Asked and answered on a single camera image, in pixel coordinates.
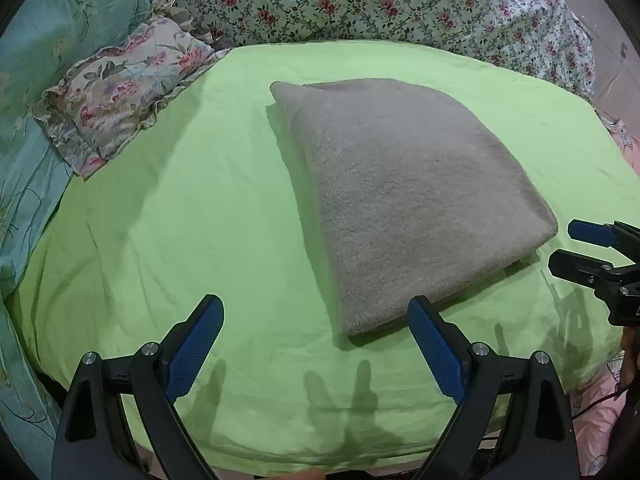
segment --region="floral pillow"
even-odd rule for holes
[[[42,93],[33,116],[78,175],[88,178],[118,155],[217,61],[190,28],[189,21],[154,14],[121,46],[76,63]]]

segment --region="light green bedsheet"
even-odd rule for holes
[[[222,333],[177,402],[211,464],[265,475],[424,455],[452,402],[407,328],[352,342],[338,333],[312,190],[269,92],[274,80],[363,77],[465,104],[558,216],[556,238],[457,295],[444,317],[498,352],[544,349],[567,387],[590,375],[620,330],[590,290],[553,278],[546,261],[568,248],[622,264],[613,250],[569,240],[566,226],[640,224],[638,176],[580,98],[466,57],[371,41],[232,51],[120,156],[87,182],[73,179],[11,305],[34,364],[69,385],[84,352],[132,353],[215,293]]]

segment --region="blue rubber pad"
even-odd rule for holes
[[[462,363],[417,300],[409,302],[407,314],[409,329],[414,335],[440,391],[460,405],[466,395]]]
[[[219,298],[211,300],[184,343],[168,365],[164,394],[169,402],[189,393],[213,342],[218,337],[225,313]]]
[[[588,244],[612,247],[616,243],[616,235],[611,227],[572,220],[567,229],[573,240],[580,240]]]

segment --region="towel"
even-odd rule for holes
[[[506,147],[455,99],[390,79],[271,85],[306,160],[341,328],[450,296],[535,250],[558,222]]]

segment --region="floor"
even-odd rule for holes
[[[594,104],[640,134],[640,57],[604,0],[566,0],[592,37],[596,62]]]

